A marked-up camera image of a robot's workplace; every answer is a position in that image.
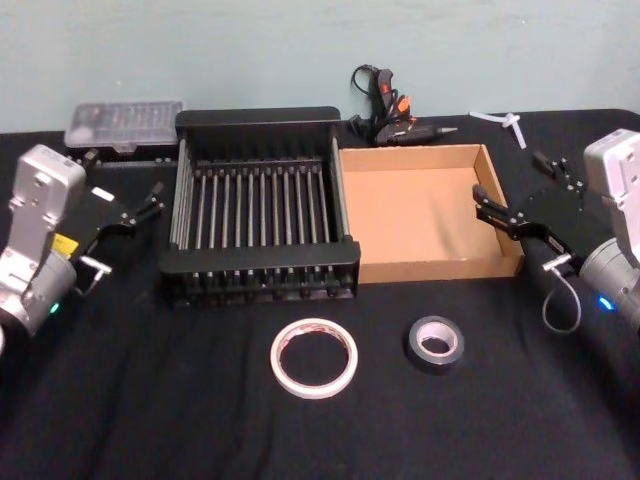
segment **roll of tape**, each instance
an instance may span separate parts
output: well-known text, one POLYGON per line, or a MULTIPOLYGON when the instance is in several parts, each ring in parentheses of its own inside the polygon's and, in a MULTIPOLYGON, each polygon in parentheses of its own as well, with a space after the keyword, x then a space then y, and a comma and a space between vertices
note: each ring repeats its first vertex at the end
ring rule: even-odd
POLYGON ((283 328, 271 345, 271 369, 278 383, 293 395, 309 400, 333 397, 346 388, 356 373, 358 349, 353 337, 337 323, 322 318, 305 318, 283 328), (333 381, 325 385, 304 385, 289 377, 282 368, 281 356, 292 338, 305 333, 327 333, 340 341, 347 351, 347 366, 333 381))
POLYGON ((423 317, 409 332, 408 355, 420 369, 429 373, 445 373, 455 367, 464 353, 464 337, 451 320, 438 316, 423 317), (448 350, 435 352, 423 343, 429 339, 444 342, 448 350))

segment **gray cable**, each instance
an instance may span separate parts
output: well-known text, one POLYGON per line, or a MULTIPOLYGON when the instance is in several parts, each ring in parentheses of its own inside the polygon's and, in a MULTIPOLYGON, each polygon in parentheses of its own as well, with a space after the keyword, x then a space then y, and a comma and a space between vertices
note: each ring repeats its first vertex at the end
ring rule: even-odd
POLYGON ((582 320, 582 305, 580 304, 580 297, 578 296, 578 293, 576 292, 575 288, 573 288, 571 284, 567 282, 567 280, 562 276, 562 274, 556 268, 551 268, 549 271, 553 272, 553 274, 556 277, 558 277, 558 279, 569 289, 569 291, 573 295, 573 298, 576 301, 576 322, 573 324, 571 328, 568 328, 566 330, 561 330, 559 328, 552 326, 549 323, 549 320, 547 320, 547 307, 549 306, 549 301, 551 300, 551 297, 556 292, 558 287, 555 287, 553 290, 551 290, 547 295, 547 297, 544 299, 544 303, 542 304, 542 321, 547 326, 547 328, 552 332, 560 335, 569 335, 570 333, 573 333, 578 329, 578 327, 580 326, 580 322, 582 320))

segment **black table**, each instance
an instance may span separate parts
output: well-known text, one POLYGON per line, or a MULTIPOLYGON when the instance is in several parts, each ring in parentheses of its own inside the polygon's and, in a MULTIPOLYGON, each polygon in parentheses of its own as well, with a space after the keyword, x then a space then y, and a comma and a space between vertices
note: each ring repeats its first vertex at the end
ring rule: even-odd
MULTIPOLYGON (((497 124, 437 119, 460 132, 448 143, 485 143, 507 199, 549 180, 530 167, 540 149, 576 160, 584 148, 640 116, 620 110, 522 114, 520 151, 497 124)), ((17 157, 60 133, 0 136, 0 202, 17 157)), ((343 145, 357 145, 349 136, 343 145)), ((94 181, 135 202, 171 166, 99 168, 94 181)), ((607 218, 600 205, 598 215, 607 218)), ((20 377, 0 386, 2 478, 634 478, 640 474, 640 346, 581 289, 584 323, 571 337, 542 324, 550 258, 527 245, 516 279, 362 286, 353 301, 172 311, 154 295, 161 225, 114 240, 115 272, 84 302, 73 298, 43 327, 20 377), (451 375, 416 370, 403 354, 427 314, 458 323, 464 364, 451 375), (289 395, 269 349, 303 317, 337 321, 360 364, 332 399, 289 395)), ((9 215, 2 210, 6 230, 9 215)), ((300 338, 286 362, 304 378, 339 368, 340 348, 300 338)))

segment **cardboard box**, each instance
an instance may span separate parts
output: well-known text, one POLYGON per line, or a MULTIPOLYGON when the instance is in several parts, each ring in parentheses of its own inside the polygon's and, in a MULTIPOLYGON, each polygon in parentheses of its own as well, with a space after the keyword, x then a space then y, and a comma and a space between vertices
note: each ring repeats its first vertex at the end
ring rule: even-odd
POLYGON ((518 272, 520 244, 476 219, 476 183, 506 205, 484 145, 344 149, 340 157, 360 283, 518 272))

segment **gray robot arm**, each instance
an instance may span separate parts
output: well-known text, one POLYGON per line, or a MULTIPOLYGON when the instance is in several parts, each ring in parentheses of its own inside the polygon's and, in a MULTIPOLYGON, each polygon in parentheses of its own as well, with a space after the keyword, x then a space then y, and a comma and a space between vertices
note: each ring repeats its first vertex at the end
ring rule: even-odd
POLYGON ((476 216, 514 240, 537 238, 558 254, 545 264, 566 264, 600 294, 607 310, 640 331, 640 133, 617 130, 586 148, 588 186, 611 211, 611 226, 583 208, 586 185, 565 160, 534 154, 534 165, 556 182, 532 193, 515 209, 493 202, 474 187, 476 216))

